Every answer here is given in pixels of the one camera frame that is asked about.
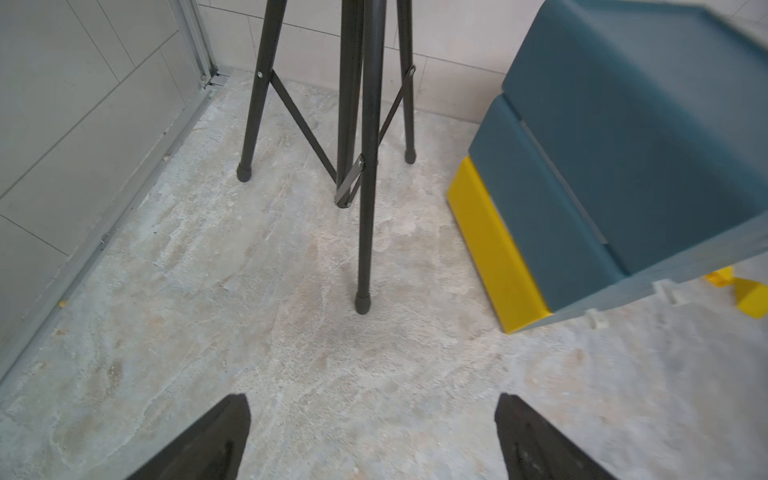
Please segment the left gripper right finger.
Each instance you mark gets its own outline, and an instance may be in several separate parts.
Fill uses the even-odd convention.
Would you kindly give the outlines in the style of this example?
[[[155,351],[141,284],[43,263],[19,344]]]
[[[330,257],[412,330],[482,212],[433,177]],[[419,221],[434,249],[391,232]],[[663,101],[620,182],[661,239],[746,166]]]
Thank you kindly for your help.
[[[518,395],[501,394],[494,419],[510,479],[613,477]]]

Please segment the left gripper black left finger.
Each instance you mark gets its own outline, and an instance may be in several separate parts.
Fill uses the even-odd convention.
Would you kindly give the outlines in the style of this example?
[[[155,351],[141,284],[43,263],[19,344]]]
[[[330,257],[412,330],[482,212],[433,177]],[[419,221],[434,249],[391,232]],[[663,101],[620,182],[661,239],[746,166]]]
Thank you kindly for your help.
[[[128,479],[235,479],[250,425],[246,395],[230,394]]]

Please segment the teal three-drawer cabinet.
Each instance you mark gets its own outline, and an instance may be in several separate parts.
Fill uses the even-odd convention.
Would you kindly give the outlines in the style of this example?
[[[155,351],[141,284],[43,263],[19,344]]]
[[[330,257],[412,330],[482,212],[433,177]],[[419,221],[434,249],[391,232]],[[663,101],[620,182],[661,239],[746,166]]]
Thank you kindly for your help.
[[[711,10],[547,1],[448,200],[502,329],[767,249],[767,45]]]

